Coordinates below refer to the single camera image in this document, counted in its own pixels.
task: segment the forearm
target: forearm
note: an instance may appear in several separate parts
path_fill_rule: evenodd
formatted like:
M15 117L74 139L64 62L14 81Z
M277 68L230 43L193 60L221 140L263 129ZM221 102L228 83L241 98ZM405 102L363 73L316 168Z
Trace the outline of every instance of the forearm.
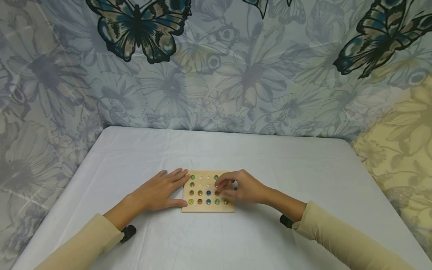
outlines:
M350 269L413 269L402 258L313 202L305 204L282 192L270 190L265 204L295 222L292 225L295 231L318 242Z
M133 195L127 195L116 206L105 213L108 219L119 231L123 230L139 213L144 211L145 206L139 205Z
M100 254L109 251L122 238L123 233L105 217L97 214L76 235L38 265L36 270L88 269Z
M271 188L266 191L264 204L278 210L292 222L301 220L306 209L304 202Z

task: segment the wrist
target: wrist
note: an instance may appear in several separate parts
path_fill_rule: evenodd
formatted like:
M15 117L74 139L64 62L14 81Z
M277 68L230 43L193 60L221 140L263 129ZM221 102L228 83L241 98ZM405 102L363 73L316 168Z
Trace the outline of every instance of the wrist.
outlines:
M266 186L263 191L264 196L261 204L272 206L273 200L278 192L279 192L278 190Z
M126 195L120 202L125 209L138 215L149 209L147 200L137 197L134 193Z

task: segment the right hand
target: right hand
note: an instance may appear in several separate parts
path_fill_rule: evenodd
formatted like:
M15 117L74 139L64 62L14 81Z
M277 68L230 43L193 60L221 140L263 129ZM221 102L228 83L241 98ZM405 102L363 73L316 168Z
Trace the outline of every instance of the right hand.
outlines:
M237 181L237 190L229 189L228 183ZM250 203L266 203L271 188L259 182L255 177L246 170L236 172L226 172L219 176L215 182L217 191L221 192L223 197L229 199L241 199Z

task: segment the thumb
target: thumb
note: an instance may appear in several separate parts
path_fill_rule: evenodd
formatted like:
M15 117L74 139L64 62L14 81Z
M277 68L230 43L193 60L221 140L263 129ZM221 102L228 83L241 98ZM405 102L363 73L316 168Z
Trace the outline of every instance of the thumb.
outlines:
M168 199L166 207L186 207L187 202L182 199Z
M231 190L231 189L227 189L227 190L222 191L222 196L223 197L236 198L237 197L237 191Z

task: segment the gray fabric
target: gray fabric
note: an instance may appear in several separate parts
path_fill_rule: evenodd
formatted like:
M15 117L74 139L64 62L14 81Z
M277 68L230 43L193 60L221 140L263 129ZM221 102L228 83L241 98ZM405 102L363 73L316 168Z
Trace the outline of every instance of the gray fabric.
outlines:
M366 78L337 71L372 2L269 0L262 19L241 0L192 0L177 53L149 64L142 48L109 52L83 0L3 0L0 269L108 125L354 139L432 70L426 34Z

